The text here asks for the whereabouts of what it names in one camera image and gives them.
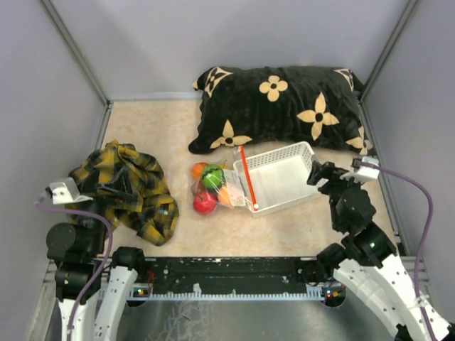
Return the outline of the white perforated plastic basket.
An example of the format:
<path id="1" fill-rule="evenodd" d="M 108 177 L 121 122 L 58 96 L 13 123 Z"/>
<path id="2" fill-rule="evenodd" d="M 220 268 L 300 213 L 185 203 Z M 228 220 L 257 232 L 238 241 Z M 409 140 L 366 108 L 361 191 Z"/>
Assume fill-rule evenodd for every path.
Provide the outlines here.
<path id="1" fill-rule="evenodd" d="M 320 196 L 308 185 L 312 163 L 318 158 L 307 142 L 240 158 L 233 163 L 254 218 L 308 202 Z"/>

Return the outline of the orange tangerine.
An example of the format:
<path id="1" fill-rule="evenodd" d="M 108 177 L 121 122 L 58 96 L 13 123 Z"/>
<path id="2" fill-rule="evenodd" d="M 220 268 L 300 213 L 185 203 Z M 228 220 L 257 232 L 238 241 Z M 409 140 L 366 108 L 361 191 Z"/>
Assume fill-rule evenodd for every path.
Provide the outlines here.
<path id="1" fill-rule="evenodd" d="M 195 163 L 191 169 L 191 175 L 194 179 L 199 179 L 204 171 L 204 169 L 208 166 L 208 163 L 200 162 Z"/>

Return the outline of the red apple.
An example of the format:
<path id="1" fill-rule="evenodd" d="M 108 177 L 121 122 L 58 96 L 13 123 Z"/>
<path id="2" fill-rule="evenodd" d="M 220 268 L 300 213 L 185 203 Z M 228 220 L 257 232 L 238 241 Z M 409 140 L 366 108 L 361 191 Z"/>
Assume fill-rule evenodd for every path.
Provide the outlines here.
<path id="1" fill-rule="evenodd" d="M 209 215 L 217 206 L 216 196 L 207 191 L 199 192 L 193 199 L 193 209 L 200 215 Z"/>

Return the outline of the clear zip bag orange zipper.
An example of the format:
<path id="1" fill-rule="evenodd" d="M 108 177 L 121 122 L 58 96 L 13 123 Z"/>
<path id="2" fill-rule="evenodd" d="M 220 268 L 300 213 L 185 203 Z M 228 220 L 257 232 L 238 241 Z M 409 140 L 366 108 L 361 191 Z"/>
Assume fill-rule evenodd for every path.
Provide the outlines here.
<path id="1" fill-rule="evenodd" d="M 218 191 L 221 188 L 209 190 L 203 186 L 201 177 L 196 180 L 191 175 L 193 180 L 191 186 L 193 199 L 199 192 L 207 191 L 216 196 L 218 204 L 214 211 L 216 211 L 218 207 L 226 207 L 229 209 L 246 208 L 250 212 L 257 212 L 259 210 L 259 203 L 255 195 L 250 175 L 250 167 L 247 165 L 247 158 L 243 146 L 235 147 L 233 152 L 228 154 L 228 156 L 219 161 L 208 163 L 208 165 L 210 164 L 219 165 L 223 169 L 224 179 L 222 187 L 227 188 L 232 206 L 226 207 L 218 202 Z"/>

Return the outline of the green striped toy melon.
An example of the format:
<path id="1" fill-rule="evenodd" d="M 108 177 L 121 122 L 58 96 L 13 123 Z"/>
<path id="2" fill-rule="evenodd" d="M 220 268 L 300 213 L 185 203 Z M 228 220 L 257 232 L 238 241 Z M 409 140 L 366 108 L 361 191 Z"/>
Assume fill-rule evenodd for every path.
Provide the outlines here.
<path id="1" fill-rule="evenodd" d="M 222 187 L 223 169 L 219 165 L 210 164 L 203 169 L 201 181 L 205 188 L 215 190 Z"/>

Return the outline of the orange peach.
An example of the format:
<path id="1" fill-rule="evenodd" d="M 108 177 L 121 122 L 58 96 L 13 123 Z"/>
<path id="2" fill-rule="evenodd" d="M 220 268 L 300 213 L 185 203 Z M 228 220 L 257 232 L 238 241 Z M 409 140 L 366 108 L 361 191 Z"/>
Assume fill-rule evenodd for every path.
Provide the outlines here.
<path id="1" fill-rule="evenodd" d="M 232 206 L 230 202 L 230 195 L 226 187 L 221 187 L 221 189 L 218 191 L 218 202 L 226 207 Z"/>

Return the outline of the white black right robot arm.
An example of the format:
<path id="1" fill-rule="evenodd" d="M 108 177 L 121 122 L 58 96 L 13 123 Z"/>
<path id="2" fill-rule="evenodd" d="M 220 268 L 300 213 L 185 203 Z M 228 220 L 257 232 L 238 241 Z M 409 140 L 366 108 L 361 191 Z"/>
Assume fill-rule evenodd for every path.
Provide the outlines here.
<path id="1" fill-rule="evenodd" d="M 418 275 L 409 274 L 391 239 L 373 221 L 376 209 L 362 186 L 378 178 L 378 162 L 357 157 L 352 167 L 313 161 L 307 179 L 328 196 L 331 226 L 344 234 L 341 243 L 317 255 L 319 276 L 354 293 L 394 340 L 453 340 L 454 324 L 431 305 Z"/>

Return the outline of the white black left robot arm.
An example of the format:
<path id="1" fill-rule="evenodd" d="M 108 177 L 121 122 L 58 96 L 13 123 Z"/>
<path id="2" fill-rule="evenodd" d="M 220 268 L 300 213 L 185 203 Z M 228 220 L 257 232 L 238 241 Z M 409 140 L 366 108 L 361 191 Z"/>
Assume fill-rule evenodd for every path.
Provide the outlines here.
<path id="1" fill-rule="evenodd" d="M 52 226 L 45 239 L 47 257 L 57 266 L 62 340 L 116 340 L 132 284 L 148 273 L 141 249 L 112 250 L 113 227 L 105 217 L 107 209 L 134 198 L 127 168 L 111 180 L 98 176 L 94 171 L 57 180 L 45 190 L 52 206 L 36 204 L 75 218 Z"/>

